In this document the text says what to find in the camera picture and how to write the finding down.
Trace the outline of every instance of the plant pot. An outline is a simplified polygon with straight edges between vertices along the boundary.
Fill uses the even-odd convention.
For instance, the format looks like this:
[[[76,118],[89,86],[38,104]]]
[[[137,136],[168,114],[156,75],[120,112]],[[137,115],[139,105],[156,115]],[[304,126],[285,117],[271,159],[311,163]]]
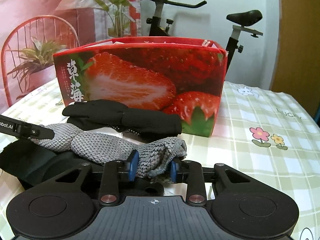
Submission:
[[[34,90],[37,89],[38,87],[41,87],[42,85],[48,83],[49,81],[53,80],[56,78],[56,70],[54,65],[45,68],[41,71],[32,73],[29,76],[29,82],[30,86],[29,88]]]

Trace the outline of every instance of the brown door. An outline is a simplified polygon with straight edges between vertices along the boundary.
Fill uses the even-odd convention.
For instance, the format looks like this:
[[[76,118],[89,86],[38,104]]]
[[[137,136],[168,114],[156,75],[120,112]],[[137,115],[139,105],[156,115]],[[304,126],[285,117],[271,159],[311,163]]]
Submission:
[[[320,103],[320,0],[280,0],[278,64],[271,90],[312,116]]]

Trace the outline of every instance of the red chair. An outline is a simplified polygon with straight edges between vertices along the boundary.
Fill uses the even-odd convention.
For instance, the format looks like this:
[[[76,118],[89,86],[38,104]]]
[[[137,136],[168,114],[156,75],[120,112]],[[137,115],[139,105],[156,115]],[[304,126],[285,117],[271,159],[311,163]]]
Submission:
[[[16,72],[8,74],[26,61],[21,58],[19,51],[34,48],[33,37],[41,42],[55,41],[66,45],[67,49],[79,46],[76,30],[69,22],[57,16],[37,16],[17,26],[7,37],[1,50],[2,77],[9,107],[56,77],[54,65],[32,74],[26,73],[24,69],[19,75]]]

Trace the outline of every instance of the green plaid pattern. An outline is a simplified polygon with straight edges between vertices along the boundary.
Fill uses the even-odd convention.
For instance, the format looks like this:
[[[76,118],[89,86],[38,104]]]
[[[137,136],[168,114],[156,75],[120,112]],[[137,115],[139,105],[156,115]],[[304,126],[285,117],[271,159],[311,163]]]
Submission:
[[[61,115],[64,106],[56,105],[60,100],[60,89],[54,80],[20,100],[4,115],[35,124],[65,122]],[[257,127],[269,133],[267,141],[265,138],[262,141],[265,144],[250,131]],[[273,140],[275,137],[271,138],[273,134],[283,139],[283,147]],[[205,138],[182,134],[180,138],[187,143],[189,160],[205,167],[224,163],[292,197],[300,210],[292,238],[319,239],[320,130],[291,96],[225,82],[213,135]],[[0,135],[0,148],[14,140]],[[208,198],[214,198],[209,183],[206,188]],[[166,195],[185,197],[186,185],[169,185],[165,190]],[[18,180],[3,172],[0,176],[3,240],[13,236],[5,219],[6,206],[21,191]]]

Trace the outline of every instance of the gray knitted glove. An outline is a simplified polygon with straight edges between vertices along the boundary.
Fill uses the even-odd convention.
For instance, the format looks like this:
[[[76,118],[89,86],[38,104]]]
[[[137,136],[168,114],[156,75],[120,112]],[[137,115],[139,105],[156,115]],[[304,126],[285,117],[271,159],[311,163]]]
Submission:
[[[137,145],[112,135],[83,132],[70,123],[52,124],[46,127],[54,130],[53,140],[31,139],[34,143],[56,152],[71,149],[75,154],[97,164],[103,165],[118,159],[126,160],[132,150],[138,150],[137,176],[142,178],[146,176],[152,178],[164,173],[174,157],[183,159],[187,155],[185,141],[177,137]]]

